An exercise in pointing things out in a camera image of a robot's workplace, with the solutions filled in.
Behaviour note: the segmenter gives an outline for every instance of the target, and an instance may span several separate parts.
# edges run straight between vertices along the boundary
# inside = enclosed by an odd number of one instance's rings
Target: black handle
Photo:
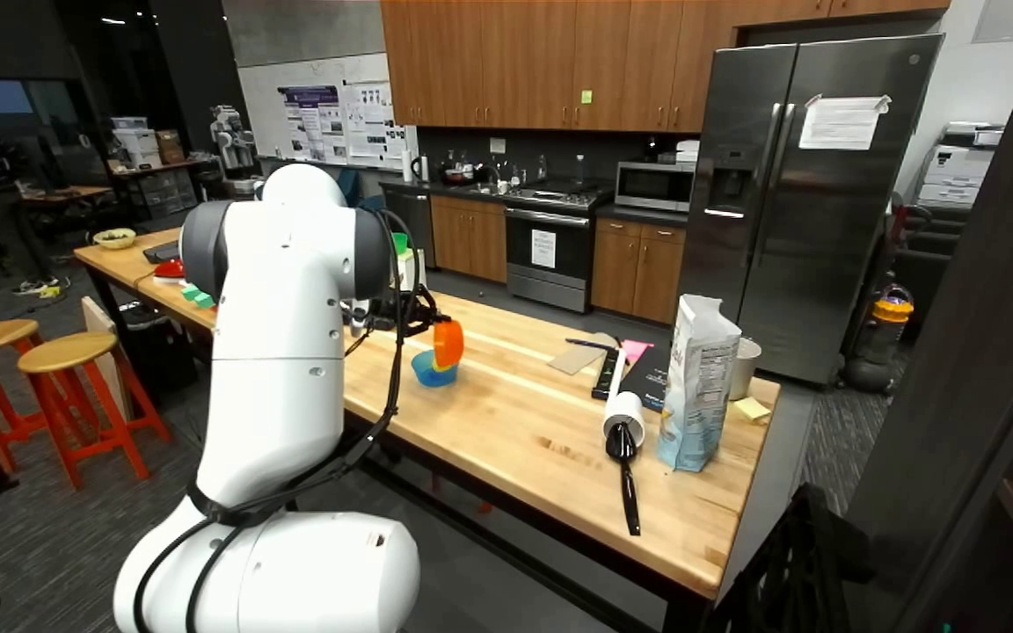
[[[634,477],[634,463],[628,461],[620,461],[620,477],[621,477],[624,532],[640,534],[640,498],[637,498],[637,477]]]

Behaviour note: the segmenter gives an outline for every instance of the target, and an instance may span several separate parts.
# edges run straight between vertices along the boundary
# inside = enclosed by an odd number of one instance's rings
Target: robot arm
[[[274,513],[219,523],[311,472],[340,438],[340,302],[391,284],[391,236],[345,207],[334,179],[276,168],[262,199],[184,230],[187,272],[219,289],[206,442],[194,493],[125,557],[120,628],[396,628],[416,602],[419,557],[396,519]],[[225,257],[194,257],[195,232]]]

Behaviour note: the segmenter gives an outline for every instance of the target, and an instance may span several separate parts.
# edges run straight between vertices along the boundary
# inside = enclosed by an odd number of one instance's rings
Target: refrigerator
[[[833,383],[937,35],[716,48],[677,292],[758,368]]]

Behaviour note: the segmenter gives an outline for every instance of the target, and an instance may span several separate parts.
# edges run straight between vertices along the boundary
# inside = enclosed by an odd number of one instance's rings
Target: gray floor
[[[37,302],[0,292],[0,318],[26,314],[41,325],[46,339],[78,331],[78,298],[86,292],[86,281],[64,257],[60,264],[73,281],[64,298]],[[604,314],[580,320],[458,278],[434,278],[434,289],[478,297],[505,309],[578,325],[582,331],[610,331],[620,339],[644,340],[668,339],[665,328]],[[175,448],[157,448],[154,438],[139,442],[154,469],[150,483],[134,483],[113,456],[86,463],[83,493],[71,493],[46,442],[26,442],[22,450],[22,484],[0,497],[0,628],[113,628],[110,586],[121,552],[184,497],[184,484],[195,469],[194,395],[172,396],[161,409],[175,428]],[[878,428],[882,401],[844,389],[820,395],[784,388],[778,415],[790,423],[786,442],[797,448],[800,477],[820,483],[833,497],[833,505],[844,510]],[[410,463],[402,463],[402,474],[426,484],[426,472]],[[439,497],[473,513],[473,498],[468,493],[444,484]],[[604,628],[538,579],[518,573],[483,546],[468,543],[433,513],[410,505],[365,474],[348,474],[306,503],[386,510],[416,532],[423,552],[423,595],[409,628]],[[640,591],[637,584],[547,543],[505,513],[491,513],[486,523],[538,558],[555,564],[644,624],[662,624],[662,599]]]

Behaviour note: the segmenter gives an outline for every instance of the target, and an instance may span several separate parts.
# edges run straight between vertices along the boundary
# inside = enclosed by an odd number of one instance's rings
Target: oven
[[[505,207],[505,292],[586,309],[590,210]]]

